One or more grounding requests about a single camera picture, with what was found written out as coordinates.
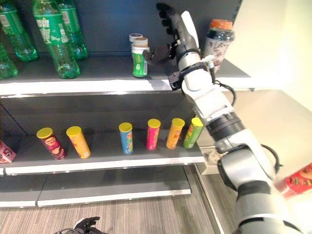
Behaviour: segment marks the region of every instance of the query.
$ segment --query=pink box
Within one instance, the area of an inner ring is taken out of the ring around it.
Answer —
[[[0,140],[0,163],[13,162],[16,153]]]

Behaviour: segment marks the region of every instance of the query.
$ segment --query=white wall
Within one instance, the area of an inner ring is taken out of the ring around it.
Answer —
[[[243,0],[226,59],[259,81],[278,86],[285,0]]]
[[[312,111],[312,0],[243,0],[226,58]]]
[[[312,1],[288,0],[281,43],[283,90],[312,111]]]

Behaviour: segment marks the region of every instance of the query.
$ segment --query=green chip can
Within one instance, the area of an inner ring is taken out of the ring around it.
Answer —
[[[203,127],[204,125],[198,117],[192,118],[191,125],[183,142],[184,148],[191,149],[194,146],[199,134],[203,130]]]

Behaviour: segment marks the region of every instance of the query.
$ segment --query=store shelf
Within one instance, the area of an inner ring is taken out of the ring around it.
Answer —
[[[49,175],[38,206],[190,194],[182,166]]]
[[[0,178],[0,207],[34,207],[186,195],[183,166]]]
[[[79,61],[80,76],[72,80],[60,79],[51,57],[41,55],[37,61],[17,64],[19,74],[0,81],[0,97],[15,98],[47,96],[49,94],[123,94],[124,92],[171,91],[168,75],[177,70],[175,60],[167,65],[149,66],[148,77],[132,75],[130,56],[92,56]],[[221,82],[231,81],[234,88],[252,86],[252,79],[239,68],[224,60],[217,77]]]
[[[133,131],[134,152],[126,155],[122,152],[119,132],[85,134],[91,149],[87,159],[78,157],[74,147],[65,135],[58,136],[67,151],[67,158],[55,160],[35,136],[25,137],[17,151],[13,163],[3,164],[7,175],[61,173],[112,168],[145,167],[156,165],[175,165],[203,162],[197,144],[185,149],[182,140],[176,149],[166,147],[168,130],[161,130],[158,147],[149,151],[145,147],[146,131]]]
[[[0,177],[0,207],[36,206],[47,175]]]

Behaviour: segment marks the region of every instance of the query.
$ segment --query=pringles can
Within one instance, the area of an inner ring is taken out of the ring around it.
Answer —
[[[51,128],[42,128],[37,132],[37,137],[44,146],[50,151],[56,160],[62,160],[66,157],[66,152],[59,143]]]
[[[119,125],[119,131],[123,152],[125,154],[131,154],[133,152],[132,124],[127,122],[121,123]]]
[[[79,157],[88,158],[91,155],[89,146],[82,134],[82,130],[78,126],[73,126],[67,129],[67,136],[72,142],[74,148],[76,149]]]
[[[176,144],[179,140],[181,131],[183,126],[185,125],[185,122],[181,118],[174,118],[171,123],[169,135],[167,138],[166,146],[168,149],[175,149]]]
[[[159,128],[160,128],[160,121],[158,119],[152,118],[147,122],[146,148],[148,150],[156,149]]]
[[[201,133],[201,130],[203,130],[203,127],[204,125],[200,121],[200,118],[192,118],[191,125],[183,142],[184,148],[191,149],[194,146],[197,138],[199,137],[199,134]]]

